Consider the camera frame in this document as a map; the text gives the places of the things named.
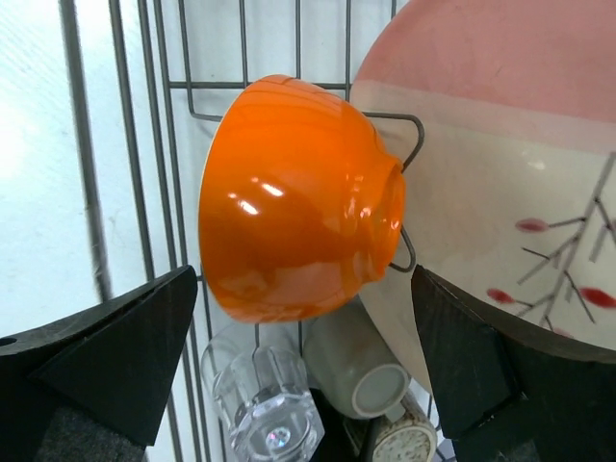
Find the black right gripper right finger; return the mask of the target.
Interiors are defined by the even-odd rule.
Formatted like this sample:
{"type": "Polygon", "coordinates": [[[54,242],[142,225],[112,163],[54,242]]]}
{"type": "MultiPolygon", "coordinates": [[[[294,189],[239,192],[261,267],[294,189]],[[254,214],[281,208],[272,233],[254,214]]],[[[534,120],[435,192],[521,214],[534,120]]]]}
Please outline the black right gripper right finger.
{"type": "Polygon", "coordinates": [[[411,295],[457,460],[614,460],[614,351],[523,321],[423,267],[411,295]]]}

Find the orange and white bowl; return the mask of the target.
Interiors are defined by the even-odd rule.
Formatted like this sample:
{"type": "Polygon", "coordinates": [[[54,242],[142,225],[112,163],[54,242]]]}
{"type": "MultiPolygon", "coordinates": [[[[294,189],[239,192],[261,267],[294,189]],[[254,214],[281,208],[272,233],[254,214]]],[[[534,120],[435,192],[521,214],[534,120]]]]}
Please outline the orange and white bowl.
{"type": "Polygon", "coordinates": [[[384,276],[404,209],[401,160],[365,115],[296,78],[259,79],[224,115],[203,171],[209,288],[236,321],[329,313],[384,276]]]}

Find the speckled beige cup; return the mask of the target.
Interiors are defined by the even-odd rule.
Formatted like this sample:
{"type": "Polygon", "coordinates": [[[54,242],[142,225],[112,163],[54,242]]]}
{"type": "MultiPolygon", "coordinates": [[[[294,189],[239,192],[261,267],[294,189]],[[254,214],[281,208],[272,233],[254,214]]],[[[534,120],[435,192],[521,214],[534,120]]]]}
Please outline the speckled beige cup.
{"type": "Polygon", "coordinates": [[[373,461],[431,461],[437,449],[434,425],[408,392],[396,409],[397,420],[383,421],[372,452],[373,461]]]}

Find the dark brown tumbler cup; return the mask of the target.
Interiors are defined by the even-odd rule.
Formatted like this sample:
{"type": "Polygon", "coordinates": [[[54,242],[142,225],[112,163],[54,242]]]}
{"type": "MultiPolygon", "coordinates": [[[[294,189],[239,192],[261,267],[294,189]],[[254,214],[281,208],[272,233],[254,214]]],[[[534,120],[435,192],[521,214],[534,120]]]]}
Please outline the dark brown tumbler cup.
{"type": "Polygon", "coordinates": [[[360,451],[355,453],[343,426],[343,418],[326,400],[320,390],[311,388],[313,400],[321,417],[325,434],[319,442],[311,462],[372,461],[380,418],[367,421],[367,432],[361,440],[360,451]]]}

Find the pink and cream plate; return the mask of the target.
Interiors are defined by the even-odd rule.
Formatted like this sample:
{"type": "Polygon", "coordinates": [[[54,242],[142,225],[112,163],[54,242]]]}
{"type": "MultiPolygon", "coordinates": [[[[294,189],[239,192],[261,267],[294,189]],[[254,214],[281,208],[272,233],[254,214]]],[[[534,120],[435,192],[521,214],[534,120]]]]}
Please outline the pink and cream plate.
{"type": "Polygon", "coordinates": [[[488,305],[615,346],[615,5],[412,1],[351,88],[408,162],[419,264],[488,305]]]}

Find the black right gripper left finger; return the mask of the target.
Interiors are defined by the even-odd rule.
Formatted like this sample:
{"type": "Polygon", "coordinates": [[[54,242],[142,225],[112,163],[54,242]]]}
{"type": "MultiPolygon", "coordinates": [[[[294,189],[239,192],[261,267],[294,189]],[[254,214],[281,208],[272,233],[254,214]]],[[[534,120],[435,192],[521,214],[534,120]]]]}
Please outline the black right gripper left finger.
{"type": "Polygon", "coordinates": [[[143,460],[160,429],[196,295],[196,273],[186,265],[2,337],[2,460],[143,460]]]}

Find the clear drinking glass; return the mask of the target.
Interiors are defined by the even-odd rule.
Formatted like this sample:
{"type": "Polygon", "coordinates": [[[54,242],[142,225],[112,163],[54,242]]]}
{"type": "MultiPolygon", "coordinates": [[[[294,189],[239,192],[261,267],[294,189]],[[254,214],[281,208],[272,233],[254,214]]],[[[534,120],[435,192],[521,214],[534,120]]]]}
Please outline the clear drinking glass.
{"type": "Polygon", "coordinates": [[[239,461],[308,461],[325,430],[290,331],[233,321],[201,357],[201,377],[239,461]]]}

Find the grey-green ceramic mug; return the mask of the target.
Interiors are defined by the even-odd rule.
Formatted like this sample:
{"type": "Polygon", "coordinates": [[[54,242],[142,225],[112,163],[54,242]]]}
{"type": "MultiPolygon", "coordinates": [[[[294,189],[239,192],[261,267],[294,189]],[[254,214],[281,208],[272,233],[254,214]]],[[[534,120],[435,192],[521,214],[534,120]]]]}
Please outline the grey-green ceramic mug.
{"type": "Polygon", "coordinates": [[[328,402],[352,419],[386,414],[409,387],[408,373],[359,298],[312,323],[303,359],[328,402]]]}

